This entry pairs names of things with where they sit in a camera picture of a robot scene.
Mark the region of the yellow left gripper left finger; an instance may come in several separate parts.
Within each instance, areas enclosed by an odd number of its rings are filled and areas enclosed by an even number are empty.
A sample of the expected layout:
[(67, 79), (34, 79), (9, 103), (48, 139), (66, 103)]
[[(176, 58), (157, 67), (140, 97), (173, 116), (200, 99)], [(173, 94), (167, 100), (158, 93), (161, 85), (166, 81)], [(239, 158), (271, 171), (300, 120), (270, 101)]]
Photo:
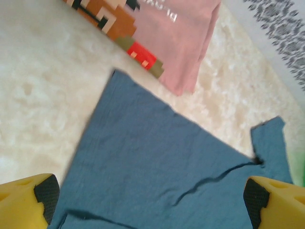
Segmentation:
[(0, 186), (2, 229), (46, 229), (52, 221), (60, 187), (54, 174), (44, 173)]

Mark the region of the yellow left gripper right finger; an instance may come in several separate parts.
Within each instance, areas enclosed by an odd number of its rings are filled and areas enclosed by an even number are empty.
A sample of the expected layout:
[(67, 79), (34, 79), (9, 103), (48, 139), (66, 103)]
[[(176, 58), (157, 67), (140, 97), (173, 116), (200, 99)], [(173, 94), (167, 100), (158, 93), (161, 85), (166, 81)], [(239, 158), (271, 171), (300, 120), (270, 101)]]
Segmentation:
[(251, 176), (243, 194), (254, 229), (304, 229), (305, 188)]

